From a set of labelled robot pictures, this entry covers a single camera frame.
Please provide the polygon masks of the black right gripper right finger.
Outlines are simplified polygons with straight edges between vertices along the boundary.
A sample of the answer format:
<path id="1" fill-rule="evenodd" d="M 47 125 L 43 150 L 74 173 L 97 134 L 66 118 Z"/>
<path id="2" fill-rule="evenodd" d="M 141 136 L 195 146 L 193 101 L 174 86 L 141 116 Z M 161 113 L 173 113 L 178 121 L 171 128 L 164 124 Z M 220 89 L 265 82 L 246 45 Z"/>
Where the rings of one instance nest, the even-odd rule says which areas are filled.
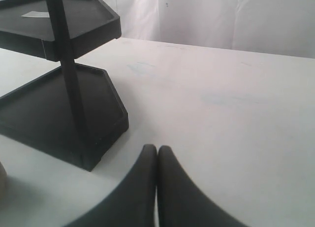
<path id="1" fill-rule="evenodd" d="M 190 179 L 171 147 L 158 151 L 157 208 L 161 227 L 244 227 Z"/>

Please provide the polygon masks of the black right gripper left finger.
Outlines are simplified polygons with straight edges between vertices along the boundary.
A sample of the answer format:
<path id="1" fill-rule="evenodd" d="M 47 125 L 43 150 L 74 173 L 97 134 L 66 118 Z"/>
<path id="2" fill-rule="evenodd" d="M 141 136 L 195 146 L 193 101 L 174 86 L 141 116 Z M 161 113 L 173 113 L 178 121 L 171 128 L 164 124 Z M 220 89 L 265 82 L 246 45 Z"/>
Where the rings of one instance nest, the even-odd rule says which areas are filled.
<path id="1" fill-rule="evenodd" d="M 157 149 L 143 146 L 121 183 L 68 227 L 153 227 L 157 182 Z"/>

